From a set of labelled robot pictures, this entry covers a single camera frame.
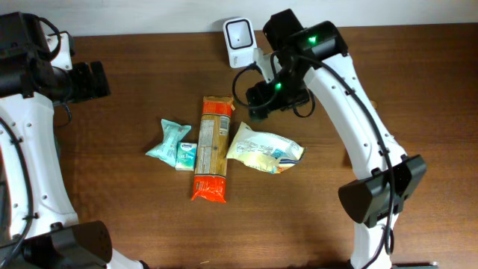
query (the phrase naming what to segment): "wooden table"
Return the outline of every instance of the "wooden table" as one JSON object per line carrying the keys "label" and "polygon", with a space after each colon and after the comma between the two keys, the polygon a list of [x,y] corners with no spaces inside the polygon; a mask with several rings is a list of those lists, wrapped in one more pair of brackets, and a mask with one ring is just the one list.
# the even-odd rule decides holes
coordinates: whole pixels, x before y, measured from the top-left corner
{"label": "wooden table", "polygon": [[[428,172],[395,229],[394,262],[478,266],[478,25],[342,28],[358,77],[389,131]],[[258,46],[270,51],[262,33]],[[69,197],[82,222],[102,220],[114,247],[152,268],[286,268],[345,262],[353,223],[338,188],[355,179],[330,119],[276,112],[256,131],[307,146],[303,163],[270,175],[228,163],[226,204],[190,201],[193,174],[144,153],[161,119],[192,125],[202,97],[231,93],[222,33],[76,38],[75,61],[102,61],[111,96],[72,105],[57,129]],[[258,81],[243,78],[241,94]],[[63,120],[57,110],[56,120]]]}

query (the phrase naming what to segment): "product label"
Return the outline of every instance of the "product label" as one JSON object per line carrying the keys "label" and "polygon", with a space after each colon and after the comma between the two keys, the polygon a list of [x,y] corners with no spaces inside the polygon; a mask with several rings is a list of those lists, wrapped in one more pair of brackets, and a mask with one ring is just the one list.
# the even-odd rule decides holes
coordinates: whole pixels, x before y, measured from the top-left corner
{"label": "product label", "polygon": [[212,146],[214,120],[202,120],[199,131],[199,146]]}
{"label": "product label", "polygon": [[219,127],[219,135],[227,135],[229,132],[229,117],[221,116],[220,118],[220,127]]}
{"label": "product label", "polygon": [[236,151],[243,152],[260,152],[265,155],[272,155],[274,147],[270,145],[258,145],[251,141],[242,141],[237,144]]}
{"label": "product label", "polygon": [[199,163],[197,173],[207,174],[211,171],[211,153],[212,148],[209,146],[201,147],[199,150]]}

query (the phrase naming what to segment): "small teal snack bag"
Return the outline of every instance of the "small teal snack bag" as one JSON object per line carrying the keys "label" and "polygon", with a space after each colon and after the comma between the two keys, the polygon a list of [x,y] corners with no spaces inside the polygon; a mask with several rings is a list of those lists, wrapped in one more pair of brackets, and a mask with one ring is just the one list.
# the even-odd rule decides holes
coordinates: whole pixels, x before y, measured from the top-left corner
{"label": "small teal snack bag", "polygon": [[176,166],[176,155],[178,152],[178,143],[191,130],[191,126],[180,126],[169,120],[162,119],[164,139],[163,142],[149,150],[148,156],[159,158],[170,166]]}

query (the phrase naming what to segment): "white snack bag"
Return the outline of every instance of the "white snack bag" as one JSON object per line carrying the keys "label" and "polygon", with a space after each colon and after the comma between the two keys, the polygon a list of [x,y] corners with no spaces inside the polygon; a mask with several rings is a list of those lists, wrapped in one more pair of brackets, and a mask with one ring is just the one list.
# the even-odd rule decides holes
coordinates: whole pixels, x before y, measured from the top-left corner
{"label": "white snack bag", "polygon": [[254,132],[246,123],[241,123],[226,157],[260,171],[281,173],[301,161],[304,151],[290,139]]}

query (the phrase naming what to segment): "spaghetti package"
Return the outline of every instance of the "spaghetti package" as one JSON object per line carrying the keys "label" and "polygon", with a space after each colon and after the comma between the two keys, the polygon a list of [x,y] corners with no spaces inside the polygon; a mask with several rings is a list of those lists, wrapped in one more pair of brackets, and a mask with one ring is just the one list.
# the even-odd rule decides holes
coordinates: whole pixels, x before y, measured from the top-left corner
{"label": "spaghetti package", "polygon": [[234,110],[232,100],[232,97],[214,96],[203,99],[192,200],[202,197],[212,202],[226,202],[226,153]]}

